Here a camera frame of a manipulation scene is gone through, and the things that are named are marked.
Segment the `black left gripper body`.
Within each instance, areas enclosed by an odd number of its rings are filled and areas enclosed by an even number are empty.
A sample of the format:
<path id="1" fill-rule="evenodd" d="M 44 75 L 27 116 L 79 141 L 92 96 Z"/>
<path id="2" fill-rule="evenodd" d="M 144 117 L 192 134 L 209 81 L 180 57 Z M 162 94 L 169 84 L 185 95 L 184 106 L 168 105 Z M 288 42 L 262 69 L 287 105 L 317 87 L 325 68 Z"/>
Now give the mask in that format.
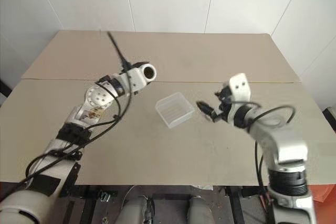
<path id="1" fill-rule="evenodd" d="M 129 71 L 133 68 L 133 65 L 124 58 L 121 58 L 122 71 Z"/>

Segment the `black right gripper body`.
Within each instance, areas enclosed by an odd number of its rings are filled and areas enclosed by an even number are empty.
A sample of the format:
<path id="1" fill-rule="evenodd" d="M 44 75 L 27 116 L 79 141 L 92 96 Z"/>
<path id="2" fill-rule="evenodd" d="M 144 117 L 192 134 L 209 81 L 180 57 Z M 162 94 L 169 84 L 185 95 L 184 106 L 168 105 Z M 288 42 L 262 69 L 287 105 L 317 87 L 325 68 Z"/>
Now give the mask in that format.
<path id="1" fill-rule="evenodd" d="M 219 110 L 221 111 L 220 113 L 222 114 L 222 120 L 227 122 L 229 112 L 232 108 L 232 103 L 231 103 L 231 96 L 232 92 L 229 87 L 229 85 L 224 85 L 224 87 L 220 90 L 214 93 L 217 98 L 220 101 L 219 105 Z"/>

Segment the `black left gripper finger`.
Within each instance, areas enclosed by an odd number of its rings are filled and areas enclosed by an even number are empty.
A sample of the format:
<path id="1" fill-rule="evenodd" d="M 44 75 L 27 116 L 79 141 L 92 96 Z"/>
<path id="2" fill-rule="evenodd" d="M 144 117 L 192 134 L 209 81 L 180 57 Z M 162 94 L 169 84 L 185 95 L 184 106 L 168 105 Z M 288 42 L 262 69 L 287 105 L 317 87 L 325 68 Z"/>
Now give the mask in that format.
<path id="1" fill-rule="evenodd" d="M 110 31 L 108 31 L 107 35 L 108 35 L 109 39 L 111 40 L 111 42 L 112 42 L 112 44 L 113 44 L 113 46 L 114 46 L 114 48 L 115 48 L 115 50 L 116 50 L 116 52 L 117 52 L 120 60 L 121 60 L 121 62 L 126 62 L 126 59 L 123 56 L 122 52 L 120 51 L 119 46 L 118 46 L 117 42 L 115 41 L 112 33 Z"/>

